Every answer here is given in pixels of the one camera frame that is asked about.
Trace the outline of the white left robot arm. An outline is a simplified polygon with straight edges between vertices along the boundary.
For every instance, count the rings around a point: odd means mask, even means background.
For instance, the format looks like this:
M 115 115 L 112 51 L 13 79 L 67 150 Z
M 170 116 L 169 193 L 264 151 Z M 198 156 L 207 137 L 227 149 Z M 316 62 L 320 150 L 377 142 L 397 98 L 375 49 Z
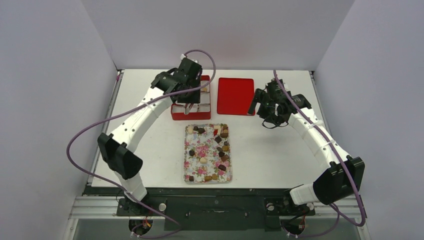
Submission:
M 125 200 L 136 215 L 149 210 L 149 201 L 140 175 L 143 160 L 135 155 L 135 150 L 148 129 L 172 104 L 200 102 L 202 72 L 197 61 L 184 57 L 178 67 L 157 74 L 138 110 L 111 133 L 101 133 L 97 139 L 103 161 L 118 177 Z

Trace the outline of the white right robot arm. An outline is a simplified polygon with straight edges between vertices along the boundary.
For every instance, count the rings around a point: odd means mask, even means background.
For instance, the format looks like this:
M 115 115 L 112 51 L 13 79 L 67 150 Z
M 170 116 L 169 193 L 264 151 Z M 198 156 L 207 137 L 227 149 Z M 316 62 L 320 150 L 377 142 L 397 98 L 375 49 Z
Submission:
M 282 80 L 273 80 L 264 89 L 257 88 L 247 113 L 258 108 L 256 113 L 264 123 L 296 130 L 323 171 L 314 182 L 291 189 L 282 199 L 283 209 L 294 214 L 303 204 L 329 205 L 358 193 L 365 171 L 363 160 L 340 147 L 304 95 L 292 95 L 282 85 Z

